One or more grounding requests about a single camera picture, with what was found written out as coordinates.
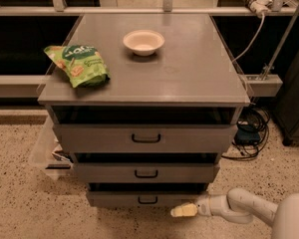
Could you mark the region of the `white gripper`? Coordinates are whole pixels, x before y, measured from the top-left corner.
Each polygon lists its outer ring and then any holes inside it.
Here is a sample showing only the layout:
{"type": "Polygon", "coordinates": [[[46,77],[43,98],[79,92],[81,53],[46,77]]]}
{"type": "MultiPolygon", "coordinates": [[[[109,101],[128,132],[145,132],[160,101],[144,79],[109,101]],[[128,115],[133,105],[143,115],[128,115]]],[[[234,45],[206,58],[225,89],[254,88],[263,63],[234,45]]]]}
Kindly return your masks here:
{"type": "Polygon", "coordinates": [[[229,211],[225,195],[202,194],[193,203],[184,203],[171,209],[172,217],[193,217],[197,211],[202,216],[224,217],[229,211]]]}

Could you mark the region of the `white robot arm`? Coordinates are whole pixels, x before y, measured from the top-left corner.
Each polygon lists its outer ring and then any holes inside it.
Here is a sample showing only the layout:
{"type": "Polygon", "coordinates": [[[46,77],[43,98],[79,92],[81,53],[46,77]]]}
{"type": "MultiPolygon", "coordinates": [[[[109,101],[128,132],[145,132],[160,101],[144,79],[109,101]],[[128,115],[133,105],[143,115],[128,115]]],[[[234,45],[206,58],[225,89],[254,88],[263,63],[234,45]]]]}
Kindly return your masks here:
{"type": "Polygon", "coordinates": [[[170,215],[220,216],[237,224],[250,223],[253,217],[257,217],[272,228],[271,239],[299,239],[299,193],[275,204],[245,189],[232,188],[222,195],[199,195],[193,202],[172,208],[170,215]]]}

